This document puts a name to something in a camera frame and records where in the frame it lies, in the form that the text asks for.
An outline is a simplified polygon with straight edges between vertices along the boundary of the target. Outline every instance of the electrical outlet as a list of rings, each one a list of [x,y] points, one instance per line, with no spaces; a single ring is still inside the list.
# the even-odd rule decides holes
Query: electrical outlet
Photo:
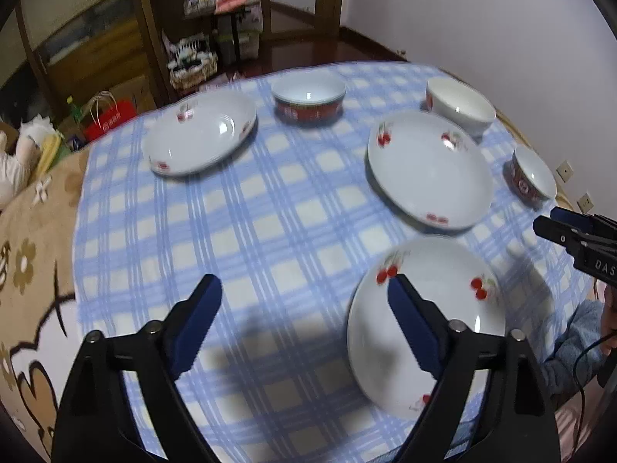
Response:
[[[557,167],[557,173],[559,174],[559,177],[563,182],[568,182],[568,179],[572,177],[574,171],[572,170],[570,162],[564,160],[563,163],[559,167]]]
[[[593,202],[591,201],[591,197],[589,196],[589,193],[585,193],[585,195],[579,198],[576,203],[579,204],[579,208],[581,209],[581,212],[584,214],[586,214],[587,212],[593,209]]]

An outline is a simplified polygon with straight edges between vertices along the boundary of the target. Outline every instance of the blue gripper pad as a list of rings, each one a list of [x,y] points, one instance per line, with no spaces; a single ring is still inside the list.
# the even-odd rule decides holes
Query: blue gripper pad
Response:
[[[593,226],[590,218],[582,214],[577,214],[575,212],[565,210],[560,207],[555,207],[553,210],[550,211],[550,218],[555,221],[560,221],[562,223],[566,223],[567,225],[573,226],[583,233],[592,233],[593,231]]]
[[[419,301],[424,302],[417,292],[415,294]],[[439,358],[439,340],[397,278],[391,278],[388,284],[388,304],[418,365],[438,379],[443,369]]]
[[[223,297],[221,281],[206,275],[189,299],[176,303],[164,322],[164,351],[169,374],[177,380],[190,370],[217,316]]]

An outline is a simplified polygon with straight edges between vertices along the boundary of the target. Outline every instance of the black cable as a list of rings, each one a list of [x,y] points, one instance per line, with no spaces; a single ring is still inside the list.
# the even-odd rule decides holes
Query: black cable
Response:
[[[615,336],[617,336],[617,330],[614,330],[613,332],[604,336],[603,338],[600,338],[599,340],[591,343],[591,345],[587,346],[587,348],[585,348],[581,352],[581,354],[576,358],[575,364],[572,367],[572,376],[575,378],[576,386],[578,386],[579,392],[581,394],[581,416],[579,418],[579,424],[576,427],[575,445],[572,450],[572,454],[574,454],[576,452],[576,449],[578,448],[579,438],[581,437],[582,420],[583,420],[583,417],[585,416],[585,391],[583,390],[583,387],[581,386],[581,382],[578,380],[578,375],[576,374],[576,367],[578,366],[578,363],[581,361],[581,358],[587,355],[593,348],[595,348],[598,345],[601,345],[605,341],[608,341],[614,338]]]

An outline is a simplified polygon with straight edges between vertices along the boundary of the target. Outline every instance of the screw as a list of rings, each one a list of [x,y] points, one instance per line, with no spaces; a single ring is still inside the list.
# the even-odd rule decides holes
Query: screw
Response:
[[[467,329],[465,322],[462,320],[457,320],[456,318],[448,322],[448,327],[456,333],[461,333]]]
[[[101,331],[90,331],[86,335],[86,341],[88,343],[96,343],[99,339],[101,339],[102,336],[103,333]]]
[[[525,340],[525,333],[520,329],[513,329],[510,331],[510,336],[512,336],[517,341]]]
[[[156,334],[163,328],[163,324],[160,323],[160,320],[151,320],[144,326],[144,330],[148,334]]]

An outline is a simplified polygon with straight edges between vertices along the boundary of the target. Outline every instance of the blue checkered tablecloth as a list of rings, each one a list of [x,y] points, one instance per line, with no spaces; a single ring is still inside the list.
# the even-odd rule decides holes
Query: blue checkered tablecloth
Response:
[[[430,232],[411,226],[368,177],[369,130],[388,113],[418,108],[427,79],[443,73],[381,62],[325,69],[348,89],[342,118],[324,128],[274,116],[278,74],[234,83],[257,103],[258,128],[214,171],[182,180],[150,172],[141,140],[161,112],[91,149],[73,252],[81,330],[135,332],[164,318],[204,273],[217,275],[223,304],[177,385],[223,462],[365,462],[400,446],[413,425],[361,393],[345,323],[366,270],[394,245]],[[508,327],[520,327],[544,358],[590,280],[562,248],[536,238],[537,213],[505,184],[515,143],[501,123],[481,147],[494,200],[458,239],[490,264]],[[161,455],[137,384],[128,385],[146,448]]]

